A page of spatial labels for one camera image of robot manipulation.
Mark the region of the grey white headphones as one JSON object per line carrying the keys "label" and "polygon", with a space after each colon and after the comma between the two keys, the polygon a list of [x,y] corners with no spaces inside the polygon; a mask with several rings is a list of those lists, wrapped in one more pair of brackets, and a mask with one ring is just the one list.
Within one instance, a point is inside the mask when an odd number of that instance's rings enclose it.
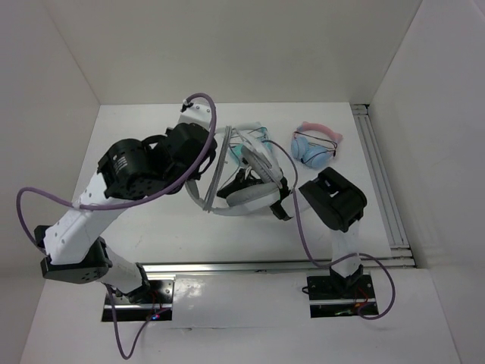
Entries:
{"label": "grey white headphones", "polygon": [[220,188],[225,187],[235,178],[242,181],[242,188],[244,181],[250,177],[262,179],[263,182],[276,182],[280,184],[280,179],[284,177],[284,174],[272,148],[269,146],[271,138],[264,142],[255,140],[242,147],[242,155],[248,162],[248,165],[242,166],[237,163],[237,169],[233,175],[223,183],[222,187],[219,187],[218,184],[224,169],[225,158],[229,155],[231,130],[232,127],[216,130],[217,133],[224,134],[224,141],[213,178],[205,197],[202,198],[200,196],[199,188],[194,179],[187,181],[185,188],[193,202],[203,211],[211,212],[219,216],[236,217],[244,215],[237,215],[237,210],[234,208],[234,193],[230,194],[227,198],[217,197],[216,194]]}

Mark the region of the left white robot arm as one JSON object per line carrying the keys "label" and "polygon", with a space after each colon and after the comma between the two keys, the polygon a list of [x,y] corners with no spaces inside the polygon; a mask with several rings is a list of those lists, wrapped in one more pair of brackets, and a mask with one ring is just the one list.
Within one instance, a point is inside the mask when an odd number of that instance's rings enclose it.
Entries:
{"label": "left white robot arm", "polygon": [[129,208],[177,193],[186,180],[198,179],[204,172],[201,164],[214,161],[216,148],[214,129],[195,123],[113,144],[65,215],[35,229],[36,242],[45,249],[44,279],[98,281],[132,303],[146,299],[152,288],[144,268],[115,253],[102,233]]}

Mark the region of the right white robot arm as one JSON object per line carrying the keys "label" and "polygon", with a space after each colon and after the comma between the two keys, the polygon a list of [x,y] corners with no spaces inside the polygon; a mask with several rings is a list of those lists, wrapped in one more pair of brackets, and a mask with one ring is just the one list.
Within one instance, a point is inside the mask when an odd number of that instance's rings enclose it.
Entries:
{"label": "right white robot arm", "polygon": [[[317,177],[299,188],[289,188],[287,179],[277,186],[269,178],[256,178],[240,169],[235,178],[216,192],[225,199],[225,214],[247,215],[268,207],[276,218],[296,220],[302,247],[310,262],[330,273],[330,287],[338,297],[348,297],[357,287],[363,275],[361,254],[352,251],[349,242],[358,232],[358,223],[364,215],[367,198],[349,180],[331,167],[325,168]],[[333,233],[332,258],[326,266],[312,256],[305,239],[299,208],[302,196],[321,222]]]}

